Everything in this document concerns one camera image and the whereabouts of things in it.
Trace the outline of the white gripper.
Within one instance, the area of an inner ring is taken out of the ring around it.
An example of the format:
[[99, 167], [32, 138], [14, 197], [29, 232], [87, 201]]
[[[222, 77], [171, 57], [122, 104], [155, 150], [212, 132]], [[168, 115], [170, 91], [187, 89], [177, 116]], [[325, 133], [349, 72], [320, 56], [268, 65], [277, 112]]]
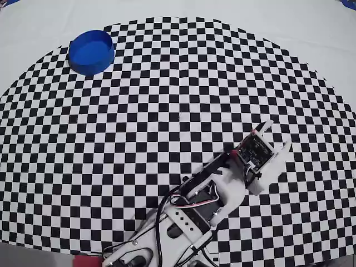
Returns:
[[[263, 136], [266, 130], [271, 128], [273, 120], [266, 120], [257, 125], [254, 129], [254, 134]], [[291, 140], [284, 143], [283, 148], [272, 156], [260, 169], [255, 172], [254, 169], [258, 166], [258, 160], [250, 157], [244, 167], [244, 183], [245, 187], [253, 194], [259, 195], [268, 187], [278, 180], [279, 170], [285, 167], [285, 162], [291, 148]]]

